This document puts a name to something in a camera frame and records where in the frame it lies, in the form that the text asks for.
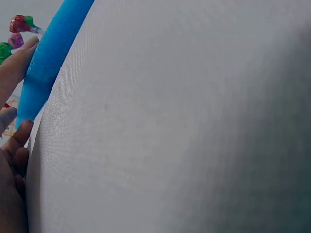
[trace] hand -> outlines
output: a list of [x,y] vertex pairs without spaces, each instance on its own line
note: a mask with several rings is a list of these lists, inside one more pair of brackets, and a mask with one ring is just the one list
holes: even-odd
[[[34,36],[23,48],[0,65],[0,108],[22,81],[39,40]],[[16,118],[17,110],[7,108],[0,112],[0,135]],[[25,182],[29,152],[24,145],[33,123],[24,121],[14,135],[0,149],[0,231],[28,232],[25,208]]]

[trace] fingernail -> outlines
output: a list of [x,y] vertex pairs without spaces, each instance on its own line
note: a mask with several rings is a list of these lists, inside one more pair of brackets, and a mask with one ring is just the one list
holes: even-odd
[[38,36],[33,36],[33,37],[31,37],[24,45],[23,45],[23,49],[24,50],[27,50],[27,49],[30,49],[30,48],[32,48],[33,46],[35,46],[36,44],[38,44],[38,42],[39,42],[39,38],[38,38]]

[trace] white fabric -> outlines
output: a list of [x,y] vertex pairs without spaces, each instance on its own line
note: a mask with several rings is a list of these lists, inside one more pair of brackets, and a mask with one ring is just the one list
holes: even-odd
[[30,232],[310,232],[310,9],[95,1],[35,140]]

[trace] blue foam noodle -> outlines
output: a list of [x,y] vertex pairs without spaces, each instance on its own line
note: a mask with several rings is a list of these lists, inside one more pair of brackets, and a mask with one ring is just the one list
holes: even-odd
[[16,128],[34,120],[48,100],[59,70],[94,0],[64,0],[44,33],[25,76]]

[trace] plastic toy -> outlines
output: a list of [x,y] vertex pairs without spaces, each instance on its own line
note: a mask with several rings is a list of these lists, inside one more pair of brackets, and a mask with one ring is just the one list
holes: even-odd
[[12,33],[32,32],[35,34],[43,34],[43,30],[34,25],[32,16],[16,15],[10,23],[9,31]]

